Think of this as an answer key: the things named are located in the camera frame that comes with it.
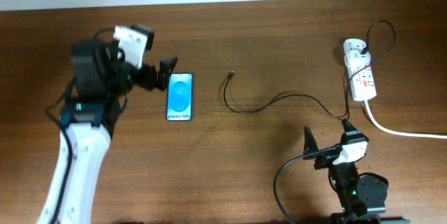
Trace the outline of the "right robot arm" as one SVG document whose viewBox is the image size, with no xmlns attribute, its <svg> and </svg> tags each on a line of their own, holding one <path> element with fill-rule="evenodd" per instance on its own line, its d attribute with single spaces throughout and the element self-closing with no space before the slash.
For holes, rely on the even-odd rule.
<svg viewBox="0 0 447 224">
<path fill-rule="evenodd" d="M 356 162 L 364 158 L 369 138 L 348 120 L 342 120 L 344 133 L 338 144 L 319 149 L 308 126 L 304 127 L 305 159 L 314 160 L 316 170 L 328 169 L 328 178 L 342 206 L 330 217 L 332 223 L 380 223 L 386 211 L 389 182 L 371 173 L 360 174 Z"/>
</svg>

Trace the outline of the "blue screen Galaxy smartphone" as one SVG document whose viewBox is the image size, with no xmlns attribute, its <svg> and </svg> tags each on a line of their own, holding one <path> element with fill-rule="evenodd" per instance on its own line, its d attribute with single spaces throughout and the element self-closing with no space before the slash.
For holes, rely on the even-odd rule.
<svg viewBox="0 0 447 224">
<path fill-rule="evenodd" d="M 168 121 L 190 121 L 192 119 L 193 75 L 173 73 L 168 85 L 166 119 Z"/>
</svg>

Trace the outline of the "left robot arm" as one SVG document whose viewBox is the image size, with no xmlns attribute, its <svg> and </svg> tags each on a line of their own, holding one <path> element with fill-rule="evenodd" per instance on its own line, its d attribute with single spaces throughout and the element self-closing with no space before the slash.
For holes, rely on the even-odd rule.
<svg viewBox="0 0 447 224">
<path fill-rule="evenodd" d="M 71 49 L 73 79 L 45 108 L 60 130 L 59 155 L 38 223 L 90 223 L 96 185 L 115 124 L 134 86 L 167 89 L 177 58 L 160 67 L 130 64 L 117 41 L 83 40 Z"/>
</svg>

